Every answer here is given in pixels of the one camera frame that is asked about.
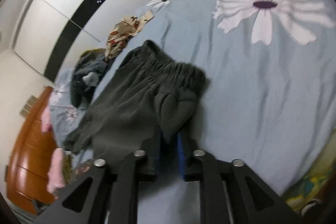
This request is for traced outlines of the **pile of dark clothes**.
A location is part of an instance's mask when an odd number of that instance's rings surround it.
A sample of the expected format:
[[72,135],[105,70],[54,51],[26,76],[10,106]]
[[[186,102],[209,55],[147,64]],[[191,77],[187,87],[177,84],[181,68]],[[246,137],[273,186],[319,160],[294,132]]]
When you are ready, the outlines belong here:
[[106,61],[104,48],[87,50],[80,56],[70,83],[71,103],[75,108],[81,104],[90,104],[96,87],[113,61]]

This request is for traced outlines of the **pink fluffy blanket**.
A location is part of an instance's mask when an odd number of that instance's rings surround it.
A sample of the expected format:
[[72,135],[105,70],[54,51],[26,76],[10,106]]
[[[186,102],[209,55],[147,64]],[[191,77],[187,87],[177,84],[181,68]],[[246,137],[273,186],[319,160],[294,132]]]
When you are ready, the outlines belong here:
[[55,195],[56,192],[66,186],[63,176],[64,150],[56,148],[53,151],[48,175],[47,191]]

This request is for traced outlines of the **beige patterned garment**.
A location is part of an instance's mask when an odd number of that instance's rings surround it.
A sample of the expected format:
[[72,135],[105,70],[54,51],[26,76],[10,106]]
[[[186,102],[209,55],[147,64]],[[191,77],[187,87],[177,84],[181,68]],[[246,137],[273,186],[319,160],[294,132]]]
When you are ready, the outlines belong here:
[[142,31],[145,24],[154,18],[149,10],[143,16],[127,16],[115,24],[114,29],[109,33],[104,52],[105,60],[116,58],[127,46],[128,41]]

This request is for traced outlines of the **dark grey sweatpants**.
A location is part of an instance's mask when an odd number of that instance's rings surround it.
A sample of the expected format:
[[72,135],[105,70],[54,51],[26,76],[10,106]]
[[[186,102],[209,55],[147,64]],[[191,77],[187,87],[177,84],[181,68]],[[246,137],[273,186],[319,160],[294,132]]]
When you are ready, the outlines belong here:
[[193,115],[205,80],[204,71],[147,40],[127,54],[64,147],[78,154],[90,146],[113,164],[157,131],[170,141]]

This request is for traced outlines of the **wall picture frames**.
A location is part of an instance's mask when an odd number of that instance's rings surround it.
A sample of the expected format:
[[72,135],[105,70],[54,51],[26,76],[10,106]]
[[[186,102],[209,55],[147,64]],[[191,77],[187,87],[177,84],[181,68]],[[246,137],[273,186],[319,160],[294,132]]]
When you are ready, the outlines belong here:
[[21,109],[19,113],[20,116],[26,119],[30,115],[31,110],[33,109],[37,101],[38,101],[37,97],[30,96],[30,98],[27,100],[27,102]]

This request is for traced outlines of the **blue floral duvet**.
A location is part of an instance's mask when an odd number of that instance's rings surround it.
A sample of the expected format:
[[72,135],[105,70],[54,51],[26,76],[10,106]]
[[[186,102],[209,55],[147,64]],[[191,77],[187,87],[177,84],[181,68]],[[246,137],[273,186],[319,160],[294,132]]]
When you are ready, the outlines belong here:
[[244,160],[300,211],[335,159],[334,0],[149,0],[146,39],[209,80],[192,135]]

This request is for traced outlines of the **pink fluffy pillow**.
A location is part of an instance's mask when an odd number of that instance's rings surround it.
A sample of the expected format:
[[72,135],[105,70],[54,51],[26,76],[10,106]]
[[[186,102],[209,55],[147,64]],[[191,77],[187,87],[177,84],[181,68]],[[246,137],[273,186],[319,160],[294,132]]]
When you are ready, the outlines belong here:
[[41,132],[47,133],[52,130],[50,108],[46,106],[41,114]]

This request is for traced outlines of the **white black wardrobe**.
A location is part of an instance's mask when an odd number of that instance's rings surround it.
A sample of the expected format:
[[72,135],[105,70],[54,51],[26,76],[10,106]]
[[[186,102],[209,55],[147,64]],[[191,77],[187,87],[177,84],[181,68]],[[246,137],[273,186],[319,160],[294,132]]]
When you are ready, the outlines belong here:
[[114,25],[148,0],[32,0],[14,39],[15,53],[50,81],[101,48]]

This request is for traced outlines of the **olive knitted garment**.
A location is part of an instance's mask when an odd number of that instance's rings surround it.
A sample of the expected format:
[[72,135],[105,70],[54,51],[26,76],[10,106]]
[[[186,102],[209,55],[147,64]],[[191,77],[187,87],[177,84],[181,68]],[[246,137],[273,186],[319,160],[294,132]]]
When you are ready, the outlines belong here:
[[63,160],[63,177],[66,184],[68,184],[72,177],[72,155],[66,154]]

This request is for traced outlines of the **wooden headboard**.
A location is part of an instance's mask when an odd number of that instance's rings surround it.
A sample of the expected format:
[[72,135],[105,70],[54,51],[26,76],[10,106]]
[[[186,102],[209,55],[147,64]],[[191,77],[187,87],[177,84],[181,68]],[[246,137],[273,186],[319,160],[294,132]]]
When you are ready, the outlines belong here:
[[25,116],[6,170],[6,197],[17,207],[37,214],[34,201],[44,204],[54,202],[47,192],[47,173],[51,156],[56,149],[52,131],[42,132],[42,112],[47,106],[52,87],[45,87]]

